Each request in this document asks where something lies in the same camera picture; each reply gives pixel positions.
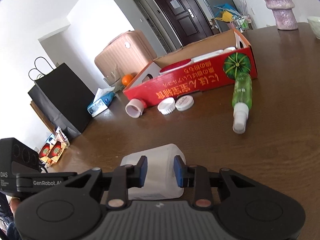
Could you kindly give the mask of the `white plastic bottle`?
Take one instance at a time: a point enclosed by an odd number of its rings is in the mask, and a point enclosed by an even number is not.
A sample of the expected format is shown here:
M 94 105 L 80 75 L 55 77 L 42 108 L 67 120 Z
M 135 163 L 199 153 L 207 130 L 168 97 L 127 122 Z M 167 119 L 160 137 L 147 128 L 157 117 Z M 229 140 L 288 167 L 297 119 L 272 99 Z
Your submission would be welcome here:
M 142 188 L 128 189 L 129 200 L 163 200 L 180 198 L 184 189 L 177 185 L 174 172 L 174 157 L 179 155 L 183 161 L 185 156 L 175 144 L 131 153 L 121 160 L 123 165 L 136 165 L 141 156 L 148 159 L 148 170 Z

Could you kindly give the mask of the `green spray bottle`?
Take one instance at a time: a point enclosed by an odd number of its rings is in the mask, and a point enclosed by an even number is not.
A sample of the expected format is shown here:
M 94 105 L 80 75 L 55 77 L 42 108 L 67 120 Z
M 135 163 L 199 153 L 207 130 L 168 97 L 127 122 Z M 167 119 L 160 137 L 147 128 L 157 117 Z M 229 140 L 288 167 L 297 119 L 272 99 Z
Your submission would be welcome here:
M 252 107 L 252 79 L 247 73 L 240 73 L 235 80 L 232 98 L 233 131 L 243 134 L 246 131 L 249 111 Z

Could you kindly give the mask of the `white round disc device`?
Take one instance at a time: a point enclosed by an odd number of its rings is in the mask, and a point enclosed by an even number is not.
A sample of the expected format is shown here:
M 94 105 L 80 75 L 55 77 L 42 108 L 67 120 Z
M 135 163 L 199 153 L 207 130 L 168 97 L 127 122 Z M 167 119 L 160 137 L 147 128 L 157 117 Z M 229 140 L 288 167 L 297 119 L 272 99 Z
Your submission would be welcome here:
M 194 98 L 191 95 L 185 95 L 180 97 L 176 103 L 175 107 L 178 111 L 186 111 L 194 105 Z

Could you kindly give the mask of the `white ribbed cap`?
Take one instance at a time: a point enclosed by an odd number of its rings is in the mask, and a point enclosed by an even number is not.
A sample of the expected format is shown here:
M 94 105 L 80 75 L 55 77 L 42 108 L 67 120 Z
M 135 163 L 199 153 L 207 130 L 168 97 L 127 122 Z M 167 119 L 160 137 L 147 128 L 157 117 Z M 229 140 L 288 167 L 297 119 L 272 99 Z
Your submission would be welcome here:
M 168 115 L 168 114 L 172 113 L 176 109 L 175 99 L 172 97 L 169 97 L 169 98 L 162 100 L 158 104 L 157 109 L 163 115 Z

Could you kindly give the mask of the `red white lint brush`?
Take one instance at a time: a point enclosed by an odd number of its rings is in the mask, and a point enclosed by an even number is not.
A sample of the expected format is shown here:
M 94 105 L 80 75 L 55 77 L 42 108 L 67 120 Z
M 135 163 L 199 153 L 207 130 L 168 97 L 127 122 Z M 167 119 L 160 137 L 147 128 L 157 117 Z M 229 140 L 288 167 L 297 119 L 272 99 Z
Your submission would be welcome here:
M 160 75 L 167 74 L 167 73 L 173 72 L 173 71 L 175 71 L 177 69 L 180 69 L 180 68 L 183 68 L 185 66 L 191 65 L 193 63 L 197 63 L 197 62 L 200 62 L 200 61 L 203 61 L 203 60 L 206 60 L 206 59 L 210 59 L 210 58 L 215 57 L 217 55 L 220 55 L 222 53 L 223 53 L 223 50 L 220 49 L 220 50 L 216 50 L 216 51 L 213 51 L 213 52 L 210 52 L 210 53 L 206 53 L 206 54 L 203 54 L 203 55 L 200 55 L 200 56 L 197 56 L 197 57 L 193 57 L 191 59 L 182 60 L 182 61 L 170 64 L 170 65 L 162 68 L 159 71 L 159 74 Z

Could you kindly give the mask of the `red snack packages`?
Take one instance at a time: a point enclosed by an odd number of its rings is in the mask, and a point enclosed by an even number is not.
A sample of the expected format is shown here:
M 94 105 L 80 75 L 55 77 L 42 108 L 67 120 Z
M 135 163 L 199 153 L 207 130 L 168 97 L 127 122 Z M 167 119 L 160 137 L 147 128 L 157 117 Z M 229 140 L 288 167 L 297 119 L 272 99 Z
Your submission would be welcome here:
M 56 164 L 62 156 L 65 149 L 70 146 L 68 138 L 63 133 L 60 127 L 57 127 L 52 133 L 42 148 L 39 151 L 39 159 L 45 165 L 50 167 Z

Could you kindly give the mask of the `brown paper bag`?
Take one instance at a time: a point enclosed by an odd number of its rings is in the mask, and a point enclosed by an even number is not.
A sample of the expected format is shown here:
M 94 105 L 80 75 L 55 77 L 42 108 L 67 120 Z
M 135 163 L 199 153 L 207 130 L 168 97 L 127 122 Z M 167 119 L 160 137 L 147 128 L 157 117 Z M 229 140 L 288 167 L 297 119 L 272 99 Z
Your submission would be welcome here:
M 41 121 L 44 123 L 44 125 L 49 129 L 51 133 L 55 132 L 54 125 L 49 121 L 49 119 L 42 113 L 42 111 L 37 107 L 36 103 L 31 101 L 30 103 L 32 109 L 35 111 L 37 116 L 41 119 Z

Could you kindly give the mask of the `black paper bag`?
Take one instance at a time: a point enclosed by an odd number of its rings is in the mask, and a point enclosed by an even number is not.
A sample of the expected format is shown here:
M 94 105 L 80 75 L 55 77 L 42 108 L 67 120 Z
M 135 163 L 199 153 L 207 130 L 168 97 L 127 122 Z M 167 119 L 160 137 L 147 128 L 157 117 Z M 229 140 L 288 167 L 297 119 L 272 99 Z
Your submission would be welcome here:
M 34 82 L 28 94 L 44 116 L 69 140 L 80 136 L 92 120 L 90 89 L 65 63 Z

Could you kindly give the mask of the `blue tissue box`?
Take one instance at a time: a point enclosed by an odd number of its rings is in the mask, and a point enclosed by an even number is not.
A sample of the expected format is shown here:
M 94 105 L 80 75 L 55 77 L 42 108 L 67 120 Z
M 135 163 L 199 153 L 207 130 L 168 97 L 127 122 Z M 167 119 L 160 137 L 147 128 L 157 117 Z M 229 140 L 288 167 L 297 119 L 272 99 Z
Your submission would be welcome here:
M 115 96 L 114 89 L 115 87 L 97 89 L 93 101 L 87 107 L 88 113 L 93 118 L 108 109 Z

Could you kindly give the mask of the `orange fruit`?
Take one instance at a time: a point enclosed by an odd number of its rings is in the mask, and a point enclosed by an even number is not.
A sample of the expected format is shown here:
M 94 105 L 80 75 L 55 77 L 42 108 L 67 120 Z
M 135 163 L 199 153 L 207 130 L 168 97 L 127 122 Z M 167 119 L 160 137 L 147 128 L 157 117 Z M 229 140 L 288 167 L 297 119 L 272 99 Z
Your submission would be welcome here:
M 124 75 L 122 77 L 122 80 L 121 80 L 121 83 L 124 85 L 124 86 L 127 86 L 130 84 L 130 82 L 133 80 L 133 75 L 131 74 L 127 74 L 127 75 Z

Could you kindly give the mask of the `red cardboard box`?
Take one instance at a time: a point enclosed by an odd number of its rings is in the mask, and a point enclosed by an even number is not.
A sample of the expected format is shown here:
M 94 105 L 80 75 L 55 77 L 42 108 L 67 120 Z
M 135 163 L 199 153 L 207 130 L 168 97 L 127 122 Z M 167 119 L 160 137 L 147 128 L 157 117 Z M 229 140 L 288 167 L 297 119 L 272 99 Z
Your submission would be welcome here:
M 220 49 L 223 50 L 220 55 L 167 74 L 159 74 L 162 68 L 170 64 Z M 242 33 L 229 30 L 154 59 L 134 77 L 123 93 L 129 100 L 141 99 L 147 107 L 151 107 L 169 97 L 178 98 L 231 85 L 240 73 L 257 78 L 253 49 Z

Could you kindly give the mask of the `pink suitcase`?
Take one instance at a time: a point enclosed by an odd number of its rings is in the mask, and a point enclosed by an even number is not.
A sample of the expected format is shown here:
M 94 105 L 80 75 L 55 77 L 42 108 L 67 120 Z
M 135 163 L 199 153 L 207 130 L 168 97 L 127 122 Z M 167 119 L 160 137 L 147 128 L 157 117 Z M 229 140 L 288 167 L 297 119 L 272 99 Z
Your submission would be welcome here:
M 138 74 L 157 58 L 157 54 L 142 31 L 127 31 L 114 38 L 94 62 L 104 76 L 115 68 L 123 74 Z

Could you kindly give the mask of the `pale green bowl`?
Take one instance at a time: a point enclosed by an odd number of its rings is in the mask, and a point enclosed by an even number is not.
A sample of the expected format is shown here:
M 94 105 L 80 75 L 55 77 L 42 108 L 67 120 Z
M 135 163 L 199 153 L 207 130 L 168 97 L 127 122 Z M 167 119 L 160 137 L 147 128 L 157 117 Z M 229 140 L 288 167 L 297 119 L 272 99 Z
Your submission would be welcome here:
M 320 39 L 320 17 L 319 16 L 309 16 L 307 18 L 310 28 L 315 34 L 317 39 Z

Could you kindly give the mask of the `dark brown door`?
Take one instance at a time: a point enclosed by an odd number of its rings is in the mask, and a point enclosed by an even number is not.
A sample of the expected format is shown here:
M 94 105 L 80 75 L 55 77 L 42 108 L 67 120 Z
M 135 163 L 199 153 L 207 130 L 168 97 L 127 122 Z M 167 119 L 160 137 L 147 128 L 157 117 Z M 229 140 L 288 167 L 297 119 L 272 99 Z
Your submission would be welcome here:
M 213 35 L 211 25 L 197 0 L 155 0 L 178 36 L 181 44 Z

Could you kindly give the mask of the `pink ceramic vase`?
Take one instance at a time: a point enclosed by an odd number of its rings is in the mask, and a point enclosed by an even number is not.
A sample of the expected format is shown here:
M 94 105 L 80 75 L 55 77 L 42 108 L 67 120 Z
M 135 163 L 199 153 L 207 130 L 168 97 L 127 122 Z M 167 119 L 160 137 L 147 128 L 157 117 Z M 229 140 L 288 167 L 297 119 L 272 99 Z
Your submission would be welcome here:
M 279 30 L 297 30 L 298 24 L 292 9 L 295 4 L 292 0 L 264 0 L 266 7 L 272 10 L 276 26 Z

